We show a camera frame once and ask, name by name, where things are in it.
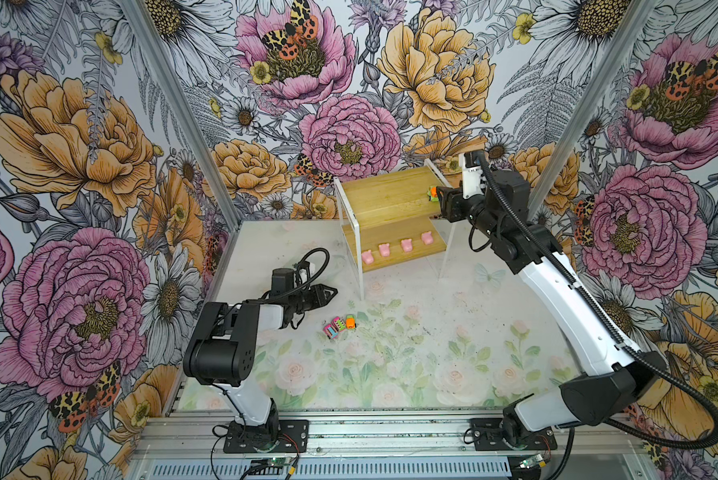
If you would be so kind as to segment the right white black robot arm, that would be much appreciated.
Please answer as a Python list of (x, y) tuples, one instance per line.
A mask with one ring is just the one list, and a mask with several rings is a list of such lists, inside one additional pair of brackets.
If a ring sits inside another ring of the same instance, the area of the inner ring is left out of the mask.
[(518, 173), (494, 171), (484, 190), (436, 188), (441, 215), (467, 221), (487, 246), (527, 284), (556, 322), (580, 374), (542, 395), (529, 395), (504, 408), (500, 423), (475, 425), (478, 442), (495, 449), (538, 447), (554, 426), (596, 426), (636, 402), (656, 375), (626, 352), (633, 343), (572, 271), (554, 235), (529, 221), (529, 183)]

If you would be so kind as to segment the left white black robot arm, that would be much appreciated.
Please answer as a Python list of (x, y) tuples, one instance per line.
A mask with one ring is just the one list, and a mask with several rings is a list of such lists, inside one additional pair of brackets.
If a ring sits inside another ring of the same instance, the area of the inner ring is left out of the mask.
[(183, 370), (199, 384), (219, 390), (234, 409), (224, 452), (268, 452), (281, 447), (287, 429), (280, 426), (276, 402), (250, 379), (258, 336), (289, 327), (295, 316), (327, 306), (338, 293), (334, 287), (316, 284), (234, 305), (208, 302), (202, 307)]

